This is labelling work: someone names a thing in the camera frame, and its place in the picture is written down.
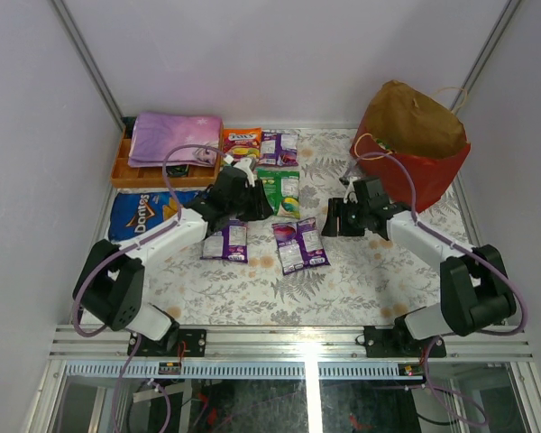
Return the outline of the purple candy bag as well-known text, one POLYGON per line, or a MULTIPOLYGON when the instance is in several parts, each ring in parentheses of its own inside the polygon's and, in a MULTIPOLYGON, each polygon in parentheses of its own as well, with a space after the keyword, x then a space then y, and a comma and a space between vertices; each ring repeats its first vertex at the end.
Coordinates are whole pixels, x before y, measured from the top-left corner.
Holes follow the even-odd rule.
POLYGON ((330 264, 314 217, 275 223, 272 232, 284 275, 330 264))
POLYGON ((201 258, 248 263, 247 224, 237 219, 230 220, 227 226, 204 241, 201 258))
POLYGON ((263 131, 261 136, 261 166, 298 166, 298 135, 263 131))

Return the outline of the orange lemon candy bag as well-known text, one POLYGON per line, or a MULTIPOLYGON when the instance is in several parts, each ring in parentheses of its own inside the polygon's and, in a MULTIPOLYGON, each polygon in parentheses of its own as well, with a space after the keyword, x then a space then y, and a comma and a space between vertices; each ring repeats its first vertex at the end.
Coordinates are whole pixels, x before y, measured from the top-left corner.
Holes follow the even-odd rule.
POLYGON ((261 128, 244 128, 223 130, 223 152, 231 155, 235 161, 252 158, 258 161, 261 157, 261 128))

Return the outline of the blue chips snack bag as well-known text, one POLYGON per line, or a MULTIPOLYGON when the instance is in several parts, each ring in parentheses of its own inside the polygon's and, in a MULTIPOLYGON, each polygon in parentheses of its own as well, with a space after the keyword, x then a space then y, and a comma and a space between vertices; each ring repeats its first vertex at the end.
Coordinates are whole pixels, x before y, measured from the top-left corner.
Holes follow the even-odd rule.
POLYGON ((118 193, 111 209, 106 238, 110 242, 121 243, 144 235, 177 212, 177 203, 168 191, 118 193))

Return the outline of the red paper bag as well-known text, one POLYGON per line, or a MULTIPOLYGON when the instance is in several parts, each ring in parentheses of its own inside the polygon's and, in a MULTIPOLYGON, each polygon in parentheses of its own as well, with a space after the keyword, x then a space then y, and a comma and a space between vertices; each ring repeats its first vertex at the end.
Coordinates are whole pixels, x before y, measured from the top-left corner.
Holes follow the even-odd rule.
POLYGON ((411 202, 418 213, 432 207, 453 182, 471 150, 454 111, 410 85, 391 80, 366 108, 350 148, 368 175, 377 176, 395 201, 411 202), (383 151, 375 139, 389 145, 383 151))

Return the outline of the yellow green candy bag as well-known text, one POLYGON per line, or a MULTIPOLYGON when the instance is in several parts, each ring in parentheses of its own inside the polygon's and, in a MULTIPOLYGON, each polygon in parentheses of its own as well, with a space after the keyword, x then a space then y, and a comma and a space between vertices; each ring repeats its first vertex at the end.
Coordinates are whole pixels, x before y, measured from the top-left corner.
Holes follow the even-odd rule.
POLYGON ((380 139, 375 139, 375 142, 378 144, 378 146, 387 153, 394 153, 393 149, 387 145, 384 141, 380 139))

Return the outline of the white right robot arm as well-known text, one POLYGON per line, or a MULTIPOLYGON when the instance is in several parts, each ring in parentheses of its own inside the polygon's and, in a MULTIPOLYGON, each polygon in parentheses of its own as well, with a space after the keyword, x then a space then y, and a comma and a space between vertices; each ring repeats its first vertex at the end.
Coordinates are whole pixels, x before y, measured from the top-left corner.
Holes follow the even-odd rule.
POLYGON ((379 178, 341 178, 344 196, 330 198, 324 237, 367 233, 397 244, 439 276, 439 301, 395 319, 384 344, 402 355, 425 349, 436 336, 468 336, 514 316, 516 297, 506 281, 500 252, 486 244, 458 244, 425 225, 403 202, 393 202, 379 178))

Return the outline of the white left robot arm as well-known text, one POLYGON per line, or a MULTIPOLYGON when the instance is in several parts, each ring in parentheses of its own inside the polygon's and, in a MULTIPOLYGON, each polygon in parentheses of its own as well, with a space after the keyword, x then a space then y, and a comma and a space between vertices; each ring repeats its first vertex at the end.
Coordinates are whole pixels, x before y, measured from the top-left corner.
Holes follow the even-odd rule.
POLYGON ((95 336, 95 332, 79 326, 78 312, 84 309, 103 328, 127 330, 136 335, 140 340, 137 350, 140 355, 175 355, 185 342, 179 334, 179 323, 166 311, 142 299, 147 268, 201 243, 226 228, 233 219, 258 221, 272 213, 262 181, 249 169, 227 166, 213 185, 187 204, 178 206, 175 216, 146 234, 122 244, 106 239, 96 242, 72 293, 76 332, 83 337, 95 336))

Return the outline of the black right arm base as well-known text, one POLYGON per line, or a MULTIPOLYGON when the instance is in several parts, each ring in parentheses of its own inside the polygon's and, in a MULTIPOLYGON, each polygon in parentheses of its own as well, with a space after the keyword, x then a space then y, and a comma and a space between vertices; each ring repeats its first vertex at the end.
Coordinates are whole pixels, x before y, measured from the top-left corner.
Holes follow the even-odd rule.
POLYGON ((431 348, 431 337, 415 339, 408 332, 405 317, 396 318, 392 327, 364 326, 363 339, 368 358, 446 357, 445 345, 431 348))

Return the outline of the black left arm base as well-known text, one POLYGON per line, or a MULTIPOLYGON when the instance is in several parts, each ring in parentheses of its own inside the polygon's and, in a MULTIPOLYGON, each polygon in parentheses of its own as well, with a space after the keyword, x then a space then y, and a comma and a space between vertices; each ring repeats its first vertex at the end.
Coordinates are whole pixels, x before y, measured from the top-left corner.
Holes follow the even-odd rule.
POLYGON ((135 356, 144 357, 204 357, 207 331, 200 328, 179 328, 159 341, 144 336, 135 356))

